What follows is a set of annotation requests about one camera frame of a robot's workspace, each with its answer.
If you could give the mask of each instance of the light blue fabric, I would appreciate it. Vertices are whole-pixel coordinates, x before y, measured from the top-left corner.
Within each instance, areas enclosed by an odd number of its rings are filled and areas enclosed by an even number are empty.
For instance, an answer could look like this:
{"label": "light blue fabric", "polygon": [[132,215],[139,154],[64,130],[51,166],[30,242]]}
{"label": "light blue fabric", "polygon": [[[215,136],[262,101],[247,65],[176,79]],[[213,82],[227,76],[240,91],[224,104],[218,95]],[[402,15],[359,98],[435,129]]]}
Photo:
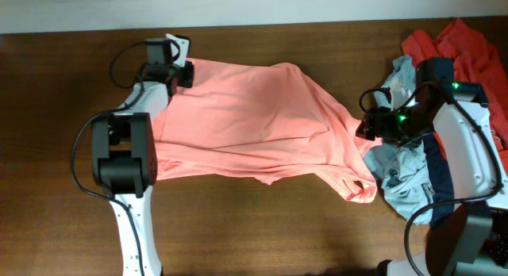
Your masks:
{"label": "light blue fabric", "polygon": [[[394,60],[394,72],[382,87],[401,83],[412,92],[415,90],[415,70],[410,56]],[[391,108],[383,93],[374,93],[379,106]],[[401,216],[409,219],[413,213],[433,202],[432,184],[423,151],[423,143],[415,149],[396,148],[383,144],[372,148],[364,156],[364,162],[375,178],[382,181],[384,199]],[[428,224],[432,210],[421,214],[415,224]]]}

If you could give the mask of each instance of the dark blue fabric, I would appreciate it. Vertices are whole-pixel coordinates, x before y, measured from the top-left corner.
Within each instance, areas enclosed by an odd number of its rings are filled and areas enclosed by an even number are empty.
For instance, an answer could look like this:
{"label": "dark blue fabric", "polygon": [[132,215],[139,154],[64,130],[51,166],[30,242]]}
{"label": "dark blue fabric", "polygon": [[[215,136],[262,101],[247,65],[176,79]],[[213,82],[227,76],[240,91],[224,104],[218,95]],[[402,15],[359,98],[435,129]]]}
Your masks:
{"label": "dark blue fabric", "polygon": [[[452,176],[448,161],[439,151],[439,144],[433,134],[422,137],[423,151],[429,169],[429,179],[434,190],[434,202],[449,201],[454,198]],[[433,209],[430,228],[435,230],[453,213],[453,205],[444,205]]]}

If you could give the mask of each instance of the white backdrop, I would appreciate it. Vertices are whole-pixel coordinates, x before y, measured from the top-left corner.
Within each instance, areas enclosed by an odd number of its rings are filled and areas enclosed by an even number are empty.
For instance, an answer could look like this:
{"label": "white backdrop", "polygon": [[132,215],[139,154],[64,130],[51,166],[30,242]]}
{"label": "white backdrop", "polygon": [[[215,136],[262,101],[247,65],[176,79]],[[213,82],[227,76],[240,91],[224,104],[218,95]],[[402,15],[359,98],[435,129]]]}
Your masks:
{"label": "white backdrop", "polygon": [[508,0],[0,0],[0,33],[507,14]]}

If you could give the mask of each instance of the wrinkled fabric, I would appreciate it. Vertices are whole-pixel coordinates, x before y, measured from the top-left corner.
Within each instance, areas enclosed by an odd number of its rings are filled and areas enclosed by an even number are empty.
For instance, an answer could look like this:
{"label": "wrinkled fabric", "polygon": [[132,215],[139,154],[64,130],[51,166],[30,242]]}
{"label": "wrinkled fabric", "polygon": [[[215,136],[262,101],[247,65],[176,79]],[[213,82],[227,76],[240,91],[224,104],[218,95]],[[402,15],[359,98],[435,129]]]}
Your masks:
{"label": "wrinkled fabric", "polygon": [[[413,92],[416,75],[411,57],[401,56],[395,59],[393,64],[393,73],[381,87],[390,87],[392,92],[400,88]],[[374,98],[378,106],[394,108],[384,93],[375,92]],[[404,101],[403,98],[396,101],[392,96],[392,103],[402,104]],[[384,199],[406,219],[423,206],[433,202],[432,184],[429,180],[423,144],[415,149],[398,149],[395,146],[383,144],[367,152],[364,161],[371,173],[382,181]],[[428,224],[432,215],[433,211],[430,209],[418,216],[414,223]]]}
{"label": "wrinkled fabric", "polygon": [[157,179],[221,174],[272,184],[314,173],[347,201],[373,201],[362,158],[380,142],[356,137],[360,121],[295,65],[192,61],[193,87],[179,88],[153,122]]}
{"label": "wrinkled fabric", "polygon": [[491,129],[505,171],[508,170],[508,79],[499,54],[481,32],[468,28],[457,18],[432,41],[417,30],[402,42],[404,54],[413,58],[413,65],[434,56],[453,59],[455,80],[482,84],[489,101]]}
{"label": "wrinkled fabric", "polygon": [[[384,199],[398,214],[409,219],[417,210],[433,202],[423,144],[415,149],[383,144],[369,150],[364,161],[381,180]],[[419,215],[415,224],[428,224],[433,212]]]}
{"label": "wrinkled fabric", "polygon": [[[452,175],[448,167],[448,161],[443,157],[439,150],[439,144],[432,135],[426,135],[423,140],[425,159],[429,169],[429,179],[432,183],[434,202],[451,201],[455,195],[453,193]],[[453,213],[453,205],[442,205],[433,208],[430,228],[436,230]]]}

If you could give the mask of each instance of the brown tabletop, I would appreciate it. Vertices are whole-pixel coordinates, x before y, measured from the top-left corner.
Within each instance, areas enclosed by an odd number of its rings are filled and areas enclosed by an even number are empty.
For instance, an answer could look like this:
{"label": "brown tabletop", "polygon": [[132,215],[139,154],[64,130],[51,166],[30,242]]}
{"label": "brown tabletop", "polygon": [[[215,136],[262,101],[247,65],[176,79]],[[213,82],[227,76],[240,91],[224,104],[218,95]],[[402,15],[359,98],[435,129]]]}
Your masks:
{"label": "brown tabletop", "polygon": [[[120,275],[110,205],[81,193],[69,175],[75,134],[93,113],[120,105],[128,90],[108,78],[124,46],[165,33],[192,39],[191,55],[226,63],[289,62],[357,118],[360,94],[379,86],[414,30],[436,36],[450,19],[363,21],[194,29],[131,29],[0,36],[0,274]],[[494,43],[505,66],[508,17],[465,20]],[[128,53],[117,76],[130,81],[145,61]],[[94,186],[90,135],[76,160]],[[152,200],[156,247],[165,274],[360,274],[404,257],[405,220],[378,195],[344,201],[313,174],[271,186],[217,175],[158,182]],[[414,228],[413,251],[427,226]]]}

